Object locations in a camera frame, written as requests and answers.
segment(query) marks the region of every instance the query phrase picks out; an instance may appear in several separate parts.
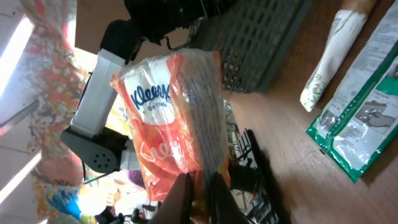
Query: green packet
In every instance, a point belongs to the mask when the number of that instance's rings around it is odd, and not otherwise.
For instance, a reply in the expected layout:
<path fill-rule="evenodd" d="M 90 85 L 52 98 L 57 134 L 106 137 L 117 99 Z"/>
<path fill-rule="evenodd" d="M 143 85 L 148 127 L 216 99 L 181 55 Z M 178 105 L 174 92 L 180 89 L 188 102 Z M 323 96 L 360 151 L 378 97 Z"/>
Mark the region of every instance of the green packet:
<path fill-rule="evenodd" d="M 386 57 L 376 51 L 389 46 L 378 43 L 381 49 L 375 50 L 370 42 L 307 130 L 353 182 L 398 133 L 398 42 Z"/>

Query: tabletop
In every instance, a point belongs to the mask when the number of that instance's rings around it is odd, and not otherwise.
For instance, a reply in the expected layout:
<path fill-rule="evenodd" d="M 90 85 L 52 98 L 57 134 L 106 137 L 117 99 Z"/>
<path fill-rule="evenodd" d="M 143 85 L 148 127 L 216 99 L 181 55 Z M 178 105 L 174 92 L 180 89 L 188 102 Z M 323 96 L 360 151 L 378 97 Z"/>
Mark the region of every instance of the tabletop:
<path fill-rule="evenodd" d="M 393 223 L 398 219 L 398 140 L 354 184 L 306 134 L 393 0 L 379 1 L 311 113 L 300 94 L 325 49 L 342 0 L 315 1 L 269 90 L 230 96 L 240 130 L 254 131 L 271 162 L 292 223 Z"/>

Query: colorful mural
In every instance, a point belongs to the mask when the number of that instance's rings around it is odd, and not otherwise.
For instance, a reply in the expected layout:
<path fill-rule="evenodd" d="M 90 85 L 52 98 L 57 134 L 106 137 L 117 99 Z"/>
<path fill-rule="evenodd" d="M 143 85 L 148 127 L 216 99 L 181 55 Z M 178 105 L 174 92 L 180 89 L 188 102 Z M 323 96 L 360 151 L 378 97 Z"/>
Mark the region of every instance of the colorful mural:
<path fill-rule="evenodd" d="M 119 186 L 112 176 L 83 186 L 81 160 L 60 141 L 89 75 L 74 61 L 67 41 L 74 39 L 68 33 L 68 26 L 76 19 L 76 0 L 21 0 L 21 3 L 21 10 L 35 23 L 15 73 L 31 83 L 30 94 L 40 103 L 30 117 L 31 140 L 27 147 L 27 150 L 41 148 L 43 152 L 42 161 L 32 172 L 38 218 L 49 217 L 48 223 L 93 223 L 93 215 L 106 205 L 106 196 Z M 117 100 L 107 126 L 129 134 L 126 120 L 123 102 Z M 90 169 L 86 173 L 88 178 L 97 176 Z M 98 208 L 85 212 L 92 206 L 83 205 L 92 204 Z"/>

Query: black plastic basket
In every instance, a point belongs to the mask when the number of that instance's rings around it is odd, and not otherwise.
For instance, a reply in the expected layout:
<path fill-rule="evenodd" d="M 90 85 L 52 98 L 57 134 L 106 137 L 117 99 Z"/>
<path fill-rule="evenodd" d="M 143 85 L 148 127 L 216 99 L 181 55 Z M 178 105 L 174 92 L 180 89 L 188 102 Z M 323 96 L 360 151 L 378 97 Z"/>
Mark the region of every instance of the black plastic basket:
<path fill-rule="evenodd" d="M 219 50 L 224 90 L 264 93 L 313 0 L 237 0 L 218 17 L 201 21 L 191 47 Z"/>

